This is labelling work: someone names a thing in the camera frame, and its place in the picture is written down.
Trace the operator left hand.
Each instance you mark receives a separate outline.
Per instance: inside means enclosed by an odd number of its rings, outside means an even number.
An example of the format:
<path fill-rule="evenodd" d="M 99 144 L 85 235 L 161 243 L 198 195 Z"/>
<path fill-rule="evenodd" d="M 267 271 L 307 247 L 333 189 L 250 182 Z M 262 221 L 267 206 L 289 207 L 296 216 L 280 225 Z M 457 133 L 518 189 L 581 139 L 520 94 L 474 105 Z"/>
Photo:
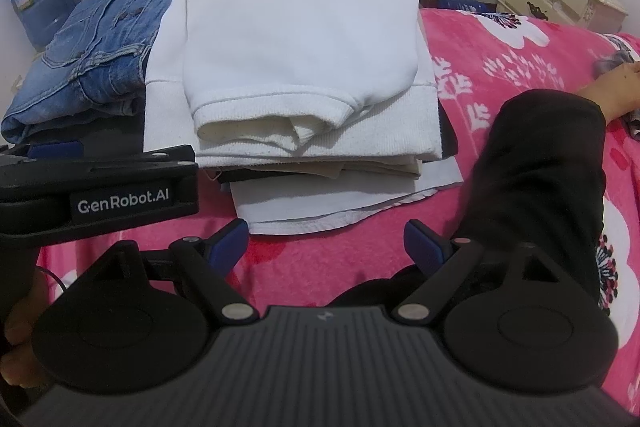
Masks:
<path fill-rule="evenodd" d="M 32 389 L 49 380 L 32 350 L 32 330 L 49 305 L 47 277 L 36 270 L 29 294 L 13 307 L 4 325 L 11 349 L 1 358 L 1 375 L 11 386 Z"/>

